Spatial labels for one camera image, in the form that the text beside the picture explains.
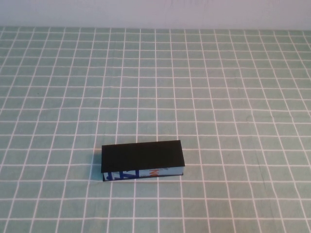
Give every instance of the black lid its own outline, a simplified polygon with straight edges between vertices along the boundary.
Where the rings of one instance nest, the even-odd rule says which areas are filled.
[[[180,140],[102,146],[102,173],[185,166]]]

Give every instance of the table surface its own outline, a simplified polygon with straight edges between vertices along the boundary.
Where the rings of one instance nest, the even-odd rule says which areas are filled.
[[[310,114],[308,31],[0,27],[0,232],[308,233]],[[101,181],[176,139],[183,176]]]

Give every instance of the blue and white label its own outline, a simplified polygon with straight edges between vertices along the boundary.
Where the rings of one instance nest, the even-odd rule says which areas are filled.
[[[182,175],[183,172],[184,172],[183,166],[169,167],[169,168],[156,168],[156,169],[147,169],[147,170],[105,172],[104,181],[136,179],[140,177]]]

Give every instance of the black box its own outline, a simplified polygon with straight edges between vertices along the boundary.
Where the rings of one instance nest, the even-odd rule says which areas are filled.
[[[183,175],[180,140],[102,146],[103,181]]]

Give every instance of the white wall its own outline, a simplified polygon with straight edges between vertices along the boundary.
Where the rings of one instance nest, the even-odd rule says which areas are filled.
[[[311,0],[0,0],[0,25],[311,30]]]

